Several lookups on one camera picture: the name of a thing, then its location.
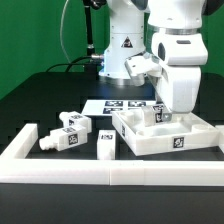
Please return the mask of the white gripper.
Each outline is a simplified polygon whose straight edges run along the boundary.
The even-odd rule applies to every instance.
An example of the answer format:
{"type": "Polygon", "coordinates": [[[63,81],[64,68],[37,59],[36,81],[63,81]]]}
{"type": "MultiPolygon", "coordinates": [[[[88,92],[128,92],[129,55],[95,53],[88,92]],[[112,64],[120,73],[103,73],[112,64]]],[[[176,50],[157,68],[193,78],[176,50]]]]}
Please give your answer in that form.
{"type": "Polygon", "coordinates": [[[170,122],[172,113],[193,110],[201,81],[200,66],[207,58],[208,51],[200,33],[160,31],[152,35],[151,60],[157,68],[150,72],[150,81],[169,110],[161,110],[163,122],[170,122]]]}

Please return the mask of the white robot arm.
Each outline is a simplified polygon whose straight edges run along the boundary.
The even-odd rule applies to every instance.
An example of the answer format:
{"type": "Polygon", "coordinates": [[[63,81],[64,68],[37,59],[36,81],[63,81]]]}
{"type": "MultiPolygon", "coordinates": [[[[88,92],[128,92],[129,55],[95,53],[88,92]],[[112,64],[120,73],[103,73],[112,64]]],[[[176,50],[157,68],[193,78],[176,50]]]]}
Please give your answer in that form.
{"type": "Polygon", "coordinates": [[[100,79],[141,86],[149,80],[169,112],[193,110],[208,51],[202,17],[224,0],[106,0],[110,42],[100,79]]]}

